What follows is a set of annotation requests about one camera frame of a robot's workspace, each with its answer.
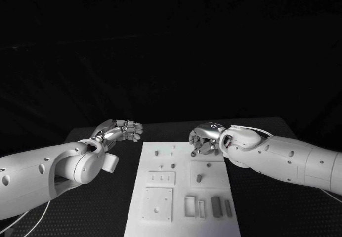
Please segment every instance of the black table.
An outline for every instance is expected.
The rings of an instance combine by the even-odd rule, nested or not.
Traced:
[[[122,237],[130,209],[140,153],[145,141],[188,141],[191,130],[204,122],[145,124],[139,143],[122,141],[110,153],[120,157],[113,174],[101,171],[96,180],[51,202],[47,215],[29,236]],[[260,128],[273,135],[296,138],[279,117],[211,120]],[[65,142],[90,138],[96,128],[76,128]],[[342,203],[319,189],[278,181],[227,160],[231,192],[243,237],[342,236]],[[35,208],[16,225],[13,237],[35,226],[47,204]]]

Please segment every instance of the white cable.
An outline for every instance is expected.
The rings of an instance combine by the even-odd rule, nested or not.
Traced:
[[[338,199],[338,198],[335,198],[324,189],[321,189],[337,201],[340,201],[341,203],[342,203],[342,201]]]
[[[26,211],[26,212],[24,213],[24,215],[16,219],[16,221],[6,227],[6,229],[3,229],[3,230],[0,231],[0,234],[22,220],[22,218],[25,217],[25,215],[28,214],[28,212],[29,212],[29,211]]]
[[[237,126],[237,125],[231,125],[231,126],[234,126],[234,127],[241,127],[241,128],[249,128],[249,129],[252,129],[252,130],[256,130],[256,131],[263,132],[263,133],[267,134],[270,137],[273,136],[272,133],[269,133],[267,131],[265,131],[265,130],[262,130],[262,129],[259,129],[259,128],[254,128],[254,127],[244,127],[244,126]]]
[[[45,208],[45,213],[47,213],[47,211],[48,211],[50,205],[51,205],[51,201],[48,202],[48,206],[47,206],[47,208]],[[34,226],[34,228],[31,229],[31,231],[29,231],[29,233],[25,235],[25,237],[31,234],[31,232],[34,231],[34,229],[35,229],[35,227],[38,226],[38,224]]]

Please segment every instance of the robotic hand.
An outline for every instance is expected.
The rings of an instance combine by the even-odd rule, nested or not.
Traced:
[[[117,141],[138,142],[143,125],[109,120],[90,139],[21,152],[0,158],[0,220],[11,218],[97,177],[113,173],[119,157],[107,151]]]
[[[215,123],[200,125],[191,132],[192,156],[221,149],[224,157],[241,168],[252,168],[275,179],[325,189],[342,195],[342,153],[296,139],[273,136],[243,126],[228,129]]]

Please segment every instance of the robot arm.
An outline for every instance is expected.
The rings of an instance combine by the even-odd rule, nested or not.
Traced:
[[[90,139],[0,158],[0,220],[29,211],[64,192],[113,173],[119,157],[107,153],[117,141],[140,139],[143,126],[109,120]]]
[[[250,128],[205,123],[191,132],[194,152],[221,149],[241,168],[252,168],[275,179],[325,189],[342,195],[342,153],[296,139],[259,135]]]

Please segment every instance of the black background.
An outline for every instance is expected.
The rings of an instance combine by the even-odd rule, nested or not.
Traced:
[[[0,155],[109,119],[280,116],[341,150],[342,3],[0,3]]]

